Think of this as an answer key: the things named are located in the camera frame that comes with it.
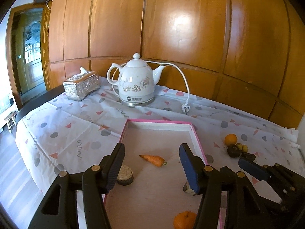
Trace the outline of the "dark avocado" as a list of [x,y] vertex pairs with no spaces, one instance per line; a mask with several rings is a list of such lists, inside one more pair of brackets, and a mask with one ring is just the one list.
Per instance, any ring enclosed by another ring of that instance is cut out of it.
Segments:
[[246,159],[247,161],[254,161],[256,159],[256,155],[249,154],[248,152],[243,152],[241,154],[242,159]]

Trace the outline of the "small yellow-green fruit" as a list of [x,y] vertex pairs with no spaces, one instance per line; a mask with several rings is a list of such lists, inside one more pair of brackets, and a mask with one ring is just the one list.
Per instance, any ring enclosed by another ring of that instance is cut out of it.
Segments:
[[247,145],[242,146],[242,152],[248,152],[248,147]]
[[236,146],[238,147],[238,149],[239,149],[240,151],[242,151],[243,145],[242,145],[241,143],[237,143]]

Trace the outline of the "dark round fruit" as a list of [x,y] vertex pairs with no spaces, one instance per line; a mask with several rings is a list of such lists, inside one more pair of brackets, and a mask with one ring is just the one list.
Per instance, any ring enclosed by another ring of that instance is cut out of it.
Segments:
[[229,145],[227,147],[227,153],[231,158],[238,158],[241,155],[241,150],[236,145]]

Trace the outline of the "orange mandarin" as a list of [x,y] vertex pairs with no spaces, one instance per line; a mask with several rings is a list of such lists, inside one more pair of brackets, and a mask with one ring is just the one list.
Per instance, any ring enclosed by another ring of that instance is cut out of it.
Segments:
[[192,211],[184,211],[177,214],[173,220],[175,229],[193,229],[197,214]]
[[237,143],[237,136],[233,133],[228,134],[224,139],[224,143],[226,146],[235,145]]

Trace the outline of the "cut pale vegetable piece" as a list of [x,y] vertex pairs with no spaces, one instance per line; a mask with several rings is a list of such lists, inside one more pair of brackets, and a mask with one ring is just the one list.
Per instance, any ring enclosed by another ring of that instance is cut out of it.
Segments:
[[188,181],[186,181],[186,183],[184,184],[183,191],[184,191],[184,193],[187,193],[191,196],[196,196],[197,195],[196,192],[193,189],[191,189]]

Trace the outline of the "small orange carrot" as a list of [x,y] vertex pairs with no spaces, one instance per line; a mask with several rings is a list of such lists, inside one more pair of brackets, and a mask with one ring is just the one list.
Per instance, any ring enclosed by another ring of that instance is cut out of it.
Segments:
[[145,161],[153,164],[156,167],[162,167],[164,165],[167,165],[167,162],[160,156],[153,156],[153,155],[140,155],[142,159]]

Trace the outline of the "patterned white tablecloth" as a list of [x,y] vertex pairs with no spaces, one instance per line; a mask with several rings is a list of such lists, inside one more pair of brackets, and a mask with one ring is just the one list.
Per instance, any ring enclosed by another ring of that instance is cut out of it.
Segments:
[[[298,131],[230,106],[184,92],[158,86],[147,106],[130,108],[119,102],[108,81],[99,78],[100,88],[82,101],[67,98],[65,92],[26,114],[17,126],[17,146],[32,178],[44,195],[62,171],[76,174],[99,164],[110,155],[130,119],[191,123],[207,163],[216,170],[228,167],[244,172],[262,198],[269,228],[278,228],[272,214],[281,198],[265,180],[257,180],[231,158],[224,139],[237,136],[260,166],[276,163],[304,177],[304,161],[297,144]],[[79,228],[87,228],[82,191],[76,192]]]

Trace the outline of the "pink white shallow box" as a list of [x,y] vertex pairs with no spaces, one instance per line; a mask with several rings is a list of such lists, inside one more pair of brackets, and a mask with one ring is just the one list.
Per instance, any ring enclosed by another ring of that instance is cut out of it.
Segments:
[[[104,200],[112,228],[173,228],[175,216],[198,212],[201,196],[184,193],[187,181],[179,158],[186,143],[192,153],[207,163],[191,123],[130,119],[120,142],[125,145],[123,164],[133,171],[130,185],[115,184]],[[156,167],[140,155],[160,156],[167,165]]]

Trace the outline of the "small wooden stool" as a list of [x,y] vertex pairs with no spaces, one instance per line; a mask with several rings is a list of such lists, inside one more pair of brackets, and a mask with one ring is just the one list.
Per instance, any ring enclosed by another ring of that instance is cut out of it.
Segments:
[[17,115],[17,111],[10,112],[9,115],[5,117],[5,121],[9,130],[9,133],[12,133],[12,127],[17,125],[15,117]]

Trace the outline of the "silver tissue box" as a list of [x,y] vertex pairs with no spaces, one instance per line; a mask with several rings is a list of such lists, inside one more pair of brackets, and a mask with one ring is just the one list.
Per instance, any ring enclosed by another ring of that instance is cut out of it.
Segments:
[[80,67],[80,73],[63,82],[68,99],[82,101],[87,95],[100,88],[98,72]]

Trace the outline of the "white ceramic electric kettle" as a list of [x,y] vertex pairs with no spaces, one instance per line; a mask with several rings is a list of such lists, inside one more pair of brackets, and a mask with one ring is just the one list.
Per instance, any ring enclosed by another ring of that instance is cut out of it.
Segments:
[[[119,70],[117,81],[110,77],[112,69]],[[113,63],[107,72],[107,81],[118,86],[118,96],[127,106],[142,106],[151,103],[154,99],[155,85],[158,84],[164,66],[151,69],[146,61],[141,59],[139,53],[133,55],[133,59],[125,66]]]

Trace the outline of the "wooden glass door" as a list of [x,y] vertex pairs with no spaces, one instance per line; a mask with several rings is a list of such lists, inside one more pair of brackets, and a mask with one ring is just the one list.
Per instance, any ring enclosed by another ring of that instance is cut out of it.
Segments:
[[6,30],[6,58],[10,87],[17,107],[47,91],[42,23],[45,6],[25,4],[10,10]]

